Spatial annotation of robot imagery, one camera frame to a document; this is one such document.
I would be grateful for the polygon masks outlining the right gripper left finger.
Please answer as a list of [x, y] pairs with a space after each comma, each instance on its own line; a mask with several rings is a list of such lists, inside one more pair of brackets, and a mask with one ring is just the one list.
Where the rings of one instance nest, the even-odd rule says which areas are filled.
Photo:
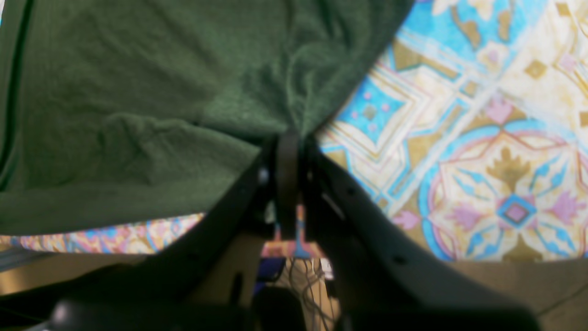
[[134, 266], [1, 298], [1, 329], [252, 331], [259, 257], [277, 229], [296, 236], [300, 138], [274, 137], [210, 212]]

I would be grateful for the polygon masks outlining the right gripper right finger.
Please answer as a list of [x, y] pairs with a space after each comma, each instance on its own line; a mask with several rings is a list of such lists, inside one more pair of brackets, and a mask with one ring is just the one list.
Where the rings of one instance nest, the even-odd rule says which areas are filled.
[[307, 236], [334, 273], [336, 331], [539, 331], [525, 305], [470, 280], [391, 224], [313, 138], [301, 147]]

